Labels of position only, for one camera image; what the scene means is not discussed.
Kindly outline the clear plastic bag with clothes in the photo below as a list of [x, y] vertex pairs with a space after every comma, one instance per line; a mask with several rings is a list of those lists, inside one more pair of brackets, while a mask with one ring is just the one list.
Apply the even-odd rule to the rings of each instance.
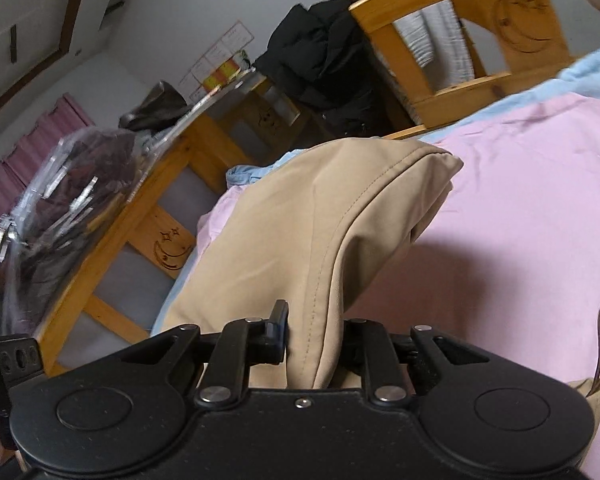
[[69, 134], [0, 218], [0, 336], [33, 335], [104, 224], [146, 174], [143, 137]]

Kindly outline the wooden side desk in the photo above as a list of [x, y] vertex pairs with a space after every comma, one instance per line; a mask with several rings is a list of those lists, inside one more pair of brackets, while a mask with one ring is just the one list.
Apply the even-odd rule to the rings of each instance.
[[65, 373], [58, 358], [76, 321], [86, 314], [128, 344], [147, 338], [147, 330], [95, 294], [95, 289], [124, 246], [177, 278], [196, 245], [195, 235], [163, 209], [158, 200], [184, 169], [221, 194], [225, 174], [250, 157], [230, 138], [238, 122], [249, 126], [268, 146], [267, 162], [275, 162], [297, 141], [311, 115], [275, 88], [272, 81], [247, 70], [224, 87], [213, 89], [158, 142], [162, 154], [136, 190], [98, 230], [96, 240], [62, 285], [38, 332], [47, 375]]

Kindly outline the dark brown bag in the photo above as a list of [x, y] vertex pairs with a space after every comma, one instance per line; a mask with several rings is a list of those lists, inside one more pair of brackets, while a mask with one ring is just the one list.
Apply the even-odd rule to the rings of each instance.
[[192, 106], [172, 84], [158, 81], [140, 105], [119, 118], [118, 127], [130, 131], [157, 133], [173, 127]]

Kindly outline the wall calendar poster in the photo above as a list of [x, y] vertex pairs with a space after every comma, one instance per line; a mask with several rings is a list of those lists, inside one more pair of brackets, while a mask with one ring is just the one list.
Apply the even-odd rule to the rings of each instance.
[[249, 70], [247, 47], [253, 42], [250, 30], [237, 21], [208, 47], [178, 82], [178, 92], [189, 103], [197, 103], [216, 88], [224, 87]]

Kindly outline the black jacket on bedframe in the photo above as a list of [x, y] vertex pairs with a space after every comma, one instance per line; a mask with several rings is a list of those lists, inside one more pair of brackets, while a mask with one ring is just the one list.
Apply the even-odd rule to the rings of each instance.
[[385, 136], [411, 128], [414, 120], [381, 75], [351, 3], [296, 4], [254, 67], [333, 136]]

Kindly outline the white grey knitted blanket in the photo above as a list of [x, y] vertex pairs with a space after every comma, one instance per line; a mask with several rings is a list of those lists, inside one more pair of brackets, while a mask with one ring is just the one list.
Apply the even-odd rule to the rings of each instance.
[[393, 25], [434, 91], [475, 78], [460, 19], [451, 0], [407, 14]]

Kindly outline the wooden bed headboard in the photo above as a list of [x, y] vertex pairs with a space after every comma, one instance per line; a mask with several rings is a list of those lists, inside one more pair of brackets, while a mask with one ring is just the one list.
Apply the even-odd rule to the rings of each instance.
[[[442, 2], [460, 21], [474, 71], [466, 82], [434, 82], [398, 31], [401, 18]], [[600, 0], [585, 2], [600, 12]], [[414, 115], [414, 127], [397, 132], [399, 139], [452, 125], [549, 80], [578, 57], [552, 0], [358, 0], [350, 12]]]

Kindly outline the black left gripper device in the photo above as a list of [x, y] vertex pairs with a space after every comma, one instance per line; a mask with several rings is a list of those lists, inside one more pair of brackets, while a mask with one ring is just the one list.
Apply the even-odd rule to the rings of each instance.
[[38, 341], [27, 335], [0, 336], [0, 442], [15, 451], [16, 445], [9, 426], [12, 398], [9, 391], [44, 374]]

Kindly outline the pink curtain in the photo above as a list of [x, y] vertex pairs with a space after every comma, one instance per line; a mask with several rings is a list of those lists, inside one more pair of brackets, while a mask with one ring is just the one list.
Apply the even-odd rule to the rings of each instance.
[[69, 93], [50, 112], [42, 114], [33, 129], [0, 161], [0, 217], [12, 209], [58, 142], [92, 125], [94, 122]]

